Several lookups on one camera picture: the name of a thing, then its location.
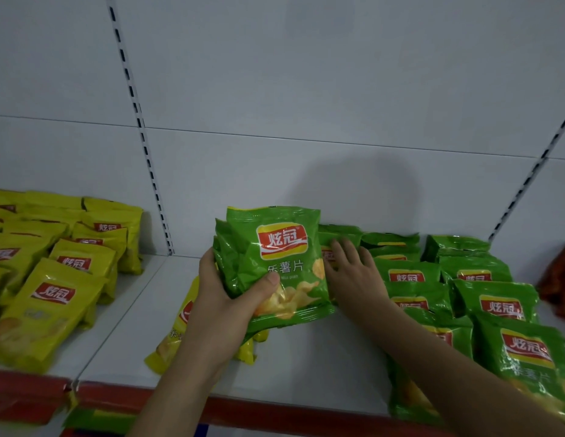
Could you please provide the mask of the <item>orange red snack packets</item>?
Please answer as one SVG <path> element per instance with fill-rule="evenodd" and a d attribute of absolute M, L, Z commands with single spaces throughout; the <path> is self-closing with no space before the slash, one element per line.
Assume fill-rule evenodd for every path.
<path fill-rule="evenodd" d="M 547 266 L 536 289 L 541 300 L 549 302 L 555 314 L 565 318 L 565 246 Z"/>

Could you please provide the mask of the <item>person's left hand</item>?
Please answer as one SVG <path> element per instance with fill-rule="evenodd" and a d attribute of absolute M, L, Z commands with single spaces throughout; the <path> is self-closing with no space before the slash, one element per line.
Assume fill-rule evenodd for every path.
<path fill-rule="evenodd" d="M 180 348 L 239 349 L 253 316 L 242 314 L 242 295 L 231 299 L 226 293 L 213 248 L 201 257 L 198 276 L 199 292 Z"/>

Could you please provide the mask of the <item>person's right hand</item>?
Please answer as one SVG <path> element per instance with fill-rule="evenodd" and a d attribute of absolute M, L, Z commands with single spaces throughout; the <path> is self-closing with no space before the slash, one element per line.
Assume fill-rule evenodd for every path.
<path fill-rule="evenodd" d="M 337 271 L 334 286 L 329 286 L 330 295 L 345 316 L 363 329 L 378 322 L 391 303 L 387 289 L 370 252 L 358 247 L 361 266 L 353 266 L 346 258 L 346 238 L 331 241 L 331 250 Z"/>

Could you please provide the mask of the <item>red shelf edge rail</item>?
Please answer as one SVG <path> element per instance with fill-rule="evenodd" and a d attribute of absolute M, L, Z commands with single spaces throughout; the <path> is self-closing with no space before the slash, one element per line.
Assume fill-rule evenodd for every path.
<path fill-rule="evenodd" d="M 86 409 L 137 414 L 153 395 L 152 388 L 79 382 L 79 405 Z M 201 422 L 251 431 L 308 437 L 455 437 L 444 429 L 382 415 L 358 414 L 235 397 L 210 396 Z"/>
<path fill-rule="evenodd" d="M 72 380 L 0 370 L 0 421 L 46 425 L 68 404 Z"/>

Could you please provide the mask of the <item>pile of green packets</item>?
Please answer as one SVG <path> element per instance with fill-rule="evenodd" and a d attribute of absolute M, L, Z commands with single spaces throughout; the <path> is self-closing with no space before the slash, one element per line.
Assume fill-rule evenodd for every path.
<path fill-rule="evenodd" d="M 335 267 L 330 245 L 339 231 L 331 227 L 320 230 L 320 235 L 323 258 Z M 565 425 L 565 337 L 538 322 L 533 286 L 473 281 L 476 271 L 459 269 L 503 266 L 491 256 L 445 256 L 436 263 L 411 263 L 382 262 L 369 252 L 395 306 Z M 450 429 L 409 374 L 385 353 L 390 414 Z"/>

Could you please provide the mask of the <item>green shelf tag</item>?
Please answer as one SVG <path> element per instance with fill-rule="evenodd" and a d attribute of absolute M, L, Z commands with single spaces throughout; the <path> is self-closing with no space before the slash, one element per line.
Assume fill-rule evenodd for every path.
<path fill-rule="evenodd" d="M 124 435 L 129 432 L 136 418 L 134 414 L 76 407 L 69 412 L 63 426 L 75 430 Z"/>

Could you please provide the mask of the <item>person's left forearm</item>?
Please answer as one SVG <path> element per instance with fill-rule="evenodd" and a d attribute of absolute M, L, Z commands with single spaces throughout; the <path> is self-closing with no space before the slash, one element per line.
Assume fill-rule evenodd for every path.
<path fill-rule="evenodd" d="M 183 344 L 126 437 L 193 437 L 211 390 L 237 350 Z"/>

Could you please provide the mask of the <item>green potato chip bag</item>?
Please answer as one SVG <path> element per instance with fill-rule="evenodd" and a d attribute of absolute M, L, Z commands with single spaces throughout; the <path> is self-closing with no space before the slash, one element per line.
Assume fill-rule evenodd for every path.
<path fill-rule="evenodd" d="M 225 220 L 215 220 L 213 238 L 214 260 L 218 267 L 226 292 L 234 299 L 242 294 L 239 284 L 239 252 L 230 224 Z"/>
<path fill-rule="evenodd" d="M 242 294 L 271 271 L 280 276 L 279 289 L 253 315 L 247 335 L 314 322 L 335 313 L 318 235 L 319 209 L 228 207 L 225 221 L 234 232 L 239 252 Z"/>

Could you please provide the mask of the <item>slotted white shelf upright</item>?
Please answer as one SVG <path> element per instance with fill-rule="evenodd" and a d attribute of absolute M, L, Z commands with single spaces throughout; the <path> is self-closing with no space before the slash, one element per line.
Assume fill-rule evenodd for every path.
<path fill-rule="evenodd" d="M 507 220 L 509 219 L 512 212 L 517 207 L 517 204 L 519 203 L 519 201 L 523 198 L 523 196 L 525 195 L 528 188 L 531 186 L 531 184 L 534 182 L 537 175 L 542 170 L 542 167 L 549 161 L 550 155 L 554 151 L 554 149 L 557 146 L 560 139 L 563 137 L 564 133 L 565 133 L 565 118 L 562 121 L 562 123 L 560 124 L 560 126 L 558 127 L 558 129 L 554 132 L 550 142 L 545 147 L 544 151 L 541 153 L 541 155 L 539 157 L 537 157 L 535 159 L 535 162 L 533 163 L 533 166 L 532 166 L 531 170 L 529 171 L 528 175 L 526 176 L 524 182 L 520 185 L 519 189 L 517 190 L 516 194 L 512 198 L 511 202 L 506 207 L 504 213 L 502 214 L 502 216 L 498 220 L 496 226 L 492 229 L 492 232 L 490 233 L 490 236 L 488 238 L 489 243 L 492 243 L 494 241 L 494 239 L 497 236 L 497 234 L 499 233 L 500 229 L 507 222 Z"/>
<path fill-rule="evenodd" d="M 137 124 L 137 132 L 140 139 L 140 145 L 145 159 L 149 182 L 153 190 L 154 196 L 154 206 L 155 211 L 150 212 L 155 214 L 151 216 L 152 228 L 160 228 L 162 233 L 162 247 L 160 252 L 167 256 L 172 256 L 175 253 L 174 243 L 172 242 L 170 225 L 168 223 L 167 215 L 165 212 L 164 201 L 162 198 L 160 185 L 158 183 L 158 174 L 155 171 L 155 164 L 153 160 L 153 154 L 150 146 L 150 141 L 148 138 L 148 129 L 145 123 L 143 110 L 141 107 L 141 101 L 139 98 L 139 90 L 136 86 L 136 80 L 134 78 L 133 70 L 130 65 L 130 55 L 128 52 L 127 42 L 125 39 L 125 34 L 122 30 L 122 24 L 120 21 L 120 10 L 118 7 L 117 0 L 105 0 L 107 9 L 109 11 L 109 16 L 111 19 L 113 34 L 115 36 L 115 41 L 117 43 L 117 48 L 120 56 L 120 63 L 123 68 L 123 73 L 129 93 L 129 99 L 133 109 L 134 119 Z"/>

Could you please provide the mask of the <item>person's right forearm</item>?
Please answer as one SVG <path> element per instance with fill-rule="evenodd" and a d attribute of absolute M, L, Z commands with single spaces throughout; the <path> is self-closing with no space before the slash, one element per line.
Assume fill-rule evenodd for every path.
<path fill-rule="evenodd" d="M 565 437 L 565 425 L 389 300 L 350 311 L 459 437 Z"/>

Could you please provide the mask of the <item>pile of yellow packets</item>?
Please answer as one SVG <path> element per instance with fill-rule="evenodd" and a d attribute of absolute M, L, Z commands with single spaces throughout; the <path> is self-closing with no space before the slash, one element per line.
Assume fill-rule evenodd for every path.
<path fill-rule="evenodd" d="M 32 374 L 92 328 L 119 273 L 139 275 L 144 210 L 103 198 L 0 189 L 0 364 Z"/>

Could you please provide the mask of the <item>yellow potato chip bag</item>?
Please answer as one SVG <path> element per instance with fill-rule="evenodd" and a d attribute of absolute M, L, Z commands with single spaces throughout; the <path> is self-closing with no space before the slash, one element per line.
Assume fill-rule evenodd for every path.
<path fill-rule="evenodd" d="M 191 282 L 186 295 L 170 332 L 160 341 L 154 352 L 148 355 L 144 362 L 156 374 L 162 375 L 170 366 L 172 360 L 182 343 L 182 337 L 186 332 L 191 309 L 197 299 L 199 292 L 199 276 Z M 245 337 L 245 341 L 235 353 L 233 359 L 241 361 L 246 365 L 253 365 L 257 359 L 255 354 L 255 343 L 263 343 L 269 338 L 269 331 L 262 330 L 258 333 Z"/>

